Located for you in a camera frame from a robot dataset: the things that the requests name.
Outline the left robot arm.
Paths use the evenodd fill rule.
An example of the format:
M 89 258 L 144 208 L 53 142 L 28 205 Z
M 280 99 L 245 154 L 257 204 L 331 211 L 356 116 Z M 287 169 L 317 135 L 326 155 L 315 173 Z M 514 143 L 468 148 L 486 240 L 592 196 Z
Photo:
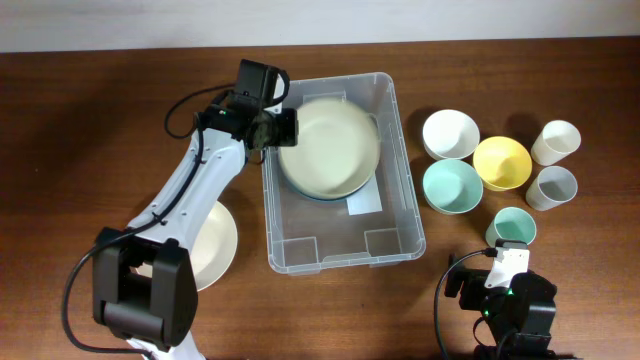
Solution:
M 200 359 L 191 326 L 198 294 L 190 259 L 209 212 L 251 152 L 297 142 L 286 91 L 225 90 L 194 115 L 189 148 L 155 199 L 125 229 L 103 229 L 92 264 L 94 321 L 145 359 Z

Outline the beige plate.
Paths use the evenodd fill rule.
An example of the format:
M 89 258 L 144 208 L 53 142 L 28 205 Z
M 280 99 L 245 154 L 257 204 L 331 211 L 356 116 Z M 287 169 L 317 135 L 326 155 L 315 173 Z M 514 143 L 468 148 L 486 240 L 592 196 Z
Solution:
M 297 109 L 298 144 L 279 150 L 285 177 L 309 191 L 355 193 L 374 175 L 381 156 L 378 128 L 359 106 L 321 98 Z
M 199 229 L 190 251 L 197 291 L 218 281 L 231 266 L 238 247 L 238 231 L 229 210 L 216 202 Z

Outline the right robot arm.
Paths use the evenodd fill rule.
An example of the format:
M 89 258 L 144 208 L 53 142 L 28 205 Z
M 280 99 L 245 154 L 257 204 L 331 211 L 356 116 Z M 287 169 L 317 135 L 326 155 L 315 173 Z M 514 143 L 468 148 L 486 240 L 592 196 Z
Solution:
M 461 258 L 450 255 L 449 268 L 436 292 L 458 298 L 463 310 L 477 311 L 477 324 L 486 323 L 495 341 L 493 346 L 478 342 L 471 359 L 557 359 L 549 348 L 551 326 L 556 315 L 557 287 L 533 271 L 516 274 L 505 287 L 485 286 L 489 272 L 470 269 L 462 262 L 485 250 Z

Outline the dark blue plate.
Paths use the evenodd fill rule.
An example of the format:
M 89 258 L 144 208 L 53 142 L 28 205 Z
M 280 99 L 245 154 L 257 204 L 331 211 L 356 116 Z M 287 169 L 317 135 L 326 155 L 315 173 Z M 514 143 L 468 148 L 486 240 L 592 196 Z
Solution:
M 292 180 L 290 180 L 288 177 L 285 178 L 285 181 L 287 183 L 287 185 L 291 188 L 292 191 L 295 191 L 297 193 L 299 193 L 301 196 L 304 196 L 308 199 L 314 200 L 314 201 L 321 201 L 321 202 L 331 202 L 331 201 L 340 201 L 345 199 L 346 197 L 349 196 L 348 192 L 344 192 L 344 191 L 335 191 L 335 190 L 329 190 L 329 191 L 309 191 L 309 190 L 305 190 L 302 187 L 300 187 L 299 185 L 297 185 L 295 182 L 293 182 Z

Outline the mint green cup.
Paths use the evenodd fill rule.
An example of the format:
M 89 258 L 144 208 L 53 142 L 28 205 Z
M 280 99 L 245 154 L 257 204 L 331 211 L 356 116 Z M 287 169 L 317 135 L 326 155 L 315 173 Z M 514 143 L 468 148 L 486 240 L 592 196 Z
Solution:
M 533 217 L 518 207 L 501 209 L 494 217 L 485 233 L 485 240 L 494 247 L 499 239 L 517 240 L 531 244 L 537 236 L 537 226 Z

